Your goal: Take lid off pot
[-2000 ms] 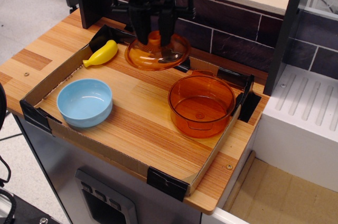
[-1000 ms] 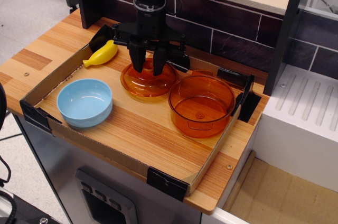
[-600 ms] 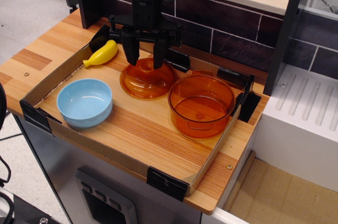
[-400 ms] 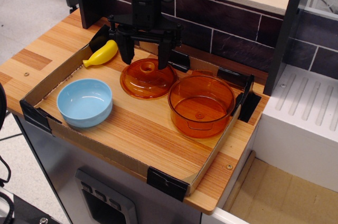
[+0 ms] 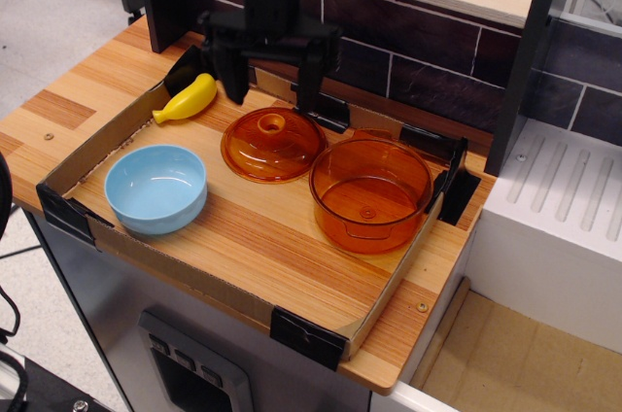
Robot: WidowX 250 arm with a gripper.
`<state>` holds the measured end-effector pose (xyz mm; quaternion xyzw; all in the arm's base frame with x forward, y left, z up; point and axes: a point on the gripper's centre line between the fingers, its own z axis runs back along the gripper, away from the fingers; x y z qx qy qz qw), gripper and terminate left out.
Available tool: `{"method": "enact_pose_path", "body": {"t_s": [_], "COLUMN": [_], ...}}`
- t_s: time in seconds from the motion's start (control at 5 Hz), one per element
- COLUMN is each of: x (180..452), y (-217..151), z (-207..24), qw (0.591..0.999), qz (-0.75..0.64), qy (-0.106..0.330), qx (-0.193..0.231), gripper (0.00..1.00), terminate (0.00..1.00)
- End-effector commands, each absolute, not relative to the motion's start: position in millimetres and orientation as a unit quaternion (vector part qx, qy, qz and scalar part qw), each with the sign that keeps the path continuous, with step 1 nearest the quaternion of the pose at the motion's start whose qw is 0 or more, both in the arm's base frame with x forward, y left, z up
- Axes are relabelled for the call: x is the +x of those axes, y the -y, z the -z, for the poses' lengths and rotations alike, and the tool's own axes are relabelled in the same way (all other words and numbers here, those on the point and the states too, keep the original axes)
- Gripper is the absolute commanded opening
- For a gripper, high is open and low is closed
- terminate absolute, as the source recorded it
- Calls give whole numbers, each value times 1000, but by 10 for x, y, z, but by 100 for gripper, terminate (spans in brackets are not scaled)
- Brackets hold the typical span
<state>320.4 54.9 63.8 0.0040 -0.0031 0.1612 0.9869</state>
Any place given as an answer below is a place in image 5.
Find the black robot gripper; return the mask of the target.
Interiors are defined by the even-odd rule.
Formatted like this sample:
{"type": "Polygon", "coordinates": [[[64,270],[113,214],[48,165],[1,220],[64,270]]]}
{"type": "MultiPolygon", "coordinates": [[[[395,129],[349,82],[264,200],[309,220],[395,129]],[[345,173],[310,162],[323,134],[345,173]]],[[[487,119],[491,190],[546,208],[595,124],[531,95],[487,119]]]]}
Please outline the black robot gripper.
{"type": "Polygon", "coordinates": [[[248,58],[298,64],[302,113],[315,110],[325,74],[339,66],[340,28],[305,14],[300,0],[243,0],[241,9],[204,13],[200,25],[205,57],[238,105],[249,91],[248,58]]]}

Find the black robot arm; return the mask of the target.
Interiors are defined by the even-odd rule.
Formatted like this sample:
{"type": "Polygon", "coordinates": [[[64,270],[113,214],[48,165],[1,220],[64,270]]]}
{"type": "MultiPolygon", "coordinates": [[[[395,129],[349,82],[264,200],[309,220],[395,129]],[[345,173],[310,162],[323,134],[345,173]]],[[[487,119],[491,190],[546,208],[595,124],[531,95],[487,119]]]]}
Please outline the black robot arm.
{"type": "Polygon", "coordinates": [[[225,88],[241,105],[249,91],[251,59],[297,68],[296,107],[316,110],[324,77],[339,66],[341,29],[305,15],[300,0],[243,0],[231,12],[204,13],[202,53],[225,88]]]}

